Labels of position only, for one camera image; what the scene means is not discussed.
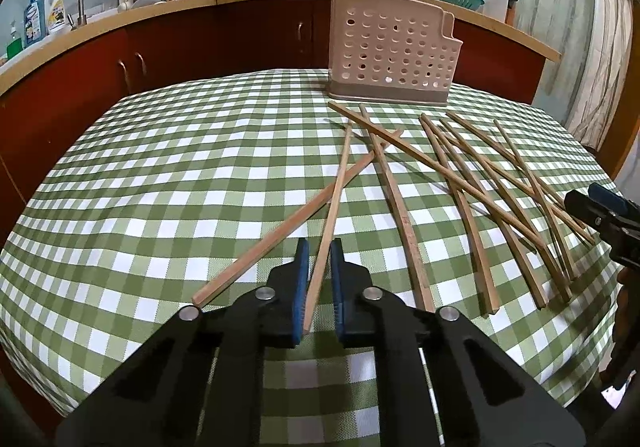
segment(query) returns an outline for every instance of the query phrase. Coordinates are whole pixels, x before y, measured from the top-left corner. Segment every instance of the bottle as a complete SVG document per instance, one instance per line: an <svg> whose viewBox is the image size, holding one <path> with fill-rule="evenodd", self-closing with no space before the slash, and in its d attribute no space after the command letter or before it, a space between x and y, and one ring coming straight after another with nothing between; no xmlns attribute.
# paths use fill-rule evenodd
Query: bottle
<svg viewBox="0 0 640 447"><path fill-rule="evenodd" d="M6 46L6 58L11 59L22 51L22 39L15 29L15 21L11 22L11 42Z"/></svg>
<svg viewBox="0 0 640 447"><path fill-rule="evenodd" d="M65 2L62 0L49 0L47 11L47 30L53 34L66 25Z"/></svg>
<svg viewBox="0 0 640 447"><path fill-rule="evenodd" d="M24 9L24 46L43 40L45 35L44 2L30 0Z"/></svg>

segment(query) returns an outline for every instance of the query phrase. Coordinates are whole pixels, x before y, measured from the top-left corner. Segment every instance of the green and white tablecloth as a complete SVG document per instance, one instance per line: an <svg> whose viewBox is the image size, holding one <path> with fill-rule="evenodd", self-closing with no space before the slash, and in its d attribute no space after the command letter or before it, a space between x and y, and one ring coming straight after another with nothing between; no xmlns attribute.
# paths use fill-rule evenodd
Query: green and white tablecloth
<svg viewBox="0 0 640 447"><path fill-rule="evenodd" d="M82 135L46 177L0 255L1 343L20 374L68 413L203 282L332 182L344 139L326 106L326 70L273 70L203 80L131 96ZM449 109L497 137L509 132L531 168L561 195L591 182L613 187L594 159L542 111L452 85ZM371 104L374 122L433 156L418 114L443 108ZM350 163L367 153L355 130ZM513 170L462 130L478 151ZM581 271L563 307L539 257L549 307L539 311L502 233L476 204L476 220L502 302L480 312L468 242L443 179L388 149L414 220L436 305L452 304L563 404L584 388L610 340L618 266L608 247L562 224ZM468 161L473 169L478 166ZM498 199L493 186L484 182ZM550 242L532 200L509 186ZM213 305L228 305L290 261L297 237L319 245L323 208ZM404 252L373 166L342 193L335 226L348 261L413 303ZM270 350L264 370L265 445L378 442L372 351L345 351L333 332L324 283L310 335L296 350Z"/></svg>

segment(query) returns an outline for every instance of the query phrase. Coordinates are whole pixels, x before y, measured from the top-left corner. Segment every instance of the green soap bottle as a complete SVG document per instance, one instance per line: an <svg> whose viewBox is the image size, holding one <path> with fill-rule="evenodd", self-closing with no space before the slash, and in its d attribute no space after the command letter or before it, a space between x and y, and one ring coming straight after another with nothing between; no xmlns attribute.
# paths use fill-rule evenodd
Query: green soap bottle
<svg viewBox="0 0 640 447"><path fill-rule="evenodd" d="M11 59L22 51L22 39L15 29L15 21L11 22L11 42L6 46L6 58Z"/></svg>

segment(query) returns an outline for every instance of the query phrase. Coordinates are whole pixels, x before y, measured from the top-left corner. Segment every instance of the blue bottle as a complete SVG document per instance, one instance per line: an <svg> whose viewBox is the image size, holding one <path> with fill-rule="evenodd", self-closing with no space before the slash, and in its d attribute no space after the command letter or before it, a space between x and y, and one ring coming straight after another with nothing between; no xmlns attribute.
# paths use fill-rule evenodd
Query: blue bottle
<svg viewBox="0 0 640 447"><path fill-rule="evenodd" d="M30 0L24 9L24 46L25 48L44 39L45 31L44 2Z"/></svg>

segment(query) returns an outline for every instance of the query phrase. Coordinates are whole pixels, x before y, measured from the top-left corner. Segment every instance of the utensil holder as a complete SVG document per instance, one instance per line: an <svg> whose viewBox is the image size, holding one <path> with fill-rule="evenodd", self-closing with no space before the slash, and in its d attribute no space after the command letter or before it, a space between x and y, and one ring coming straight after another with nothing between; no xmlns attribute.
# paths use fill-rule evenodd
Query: utensil holder
<svg viewBox="0 0 640 447"><path fill-rule="evenodd" d="M446 104L462 41L423 0L331 0L329 97Z"/></svg>

